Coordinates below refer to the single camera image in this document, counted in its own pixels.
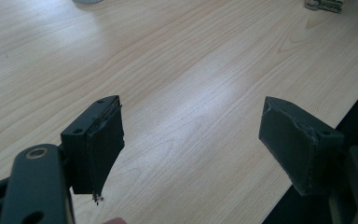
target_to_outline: table surface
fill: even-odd
[[[126,146],[77,223],[261,222],[290,185],[257,137],[265,96],[333,127],[358,98],[358,0],[303,4],[0,0],[0,179],[118,94]]]

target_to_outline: hand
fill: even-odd
[[[121,217],[115,217],[113,219],[110,219],[109,221],[105,222],[104,224],[127,224],[126,221],[124,221]]]

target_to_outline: wood grain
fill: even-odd
[[[358,1],[303,4],[0,0],[0,179],[119,94],[126,147],[77,223],[261,222],[290,184],[257,137],[264,97],[332,126],[358,98]]]

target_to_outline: metal screw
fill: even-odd
[[[34,160],[41,157],[44,157],[48,153],[48,149],[45,147],[38,147],[32,149],[26,154],[27,159]]]

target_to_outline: metal object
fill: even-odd
[[[327,10],[341,13],[343,1],[340,0],[305,0],[305,7],[311,10]]]
[[[118,96],[92,104],[62,133],[68,179],[75,194],[101,196],[110,169],[124,147]]]
[[[297,105],[267,97],[259,138],[301,195],[324,194],[324,169],[342,146],[342,133]]]
[[[335,130],[290,102],[267,97],[259,138],[296,189],[264,223],[358,223],[358,102]]]
[[[47,150],[28,159],[29,153]],[[30,147],[14,160],[0,223],[75,223],[70,201],[61,152],[54,145]]]
[[[23,150],[0,181],[0,223],[75,223],[69,188],[102,201],[104,182],[124,147],[118,96],[92,104],[62,132],[62,144]]]

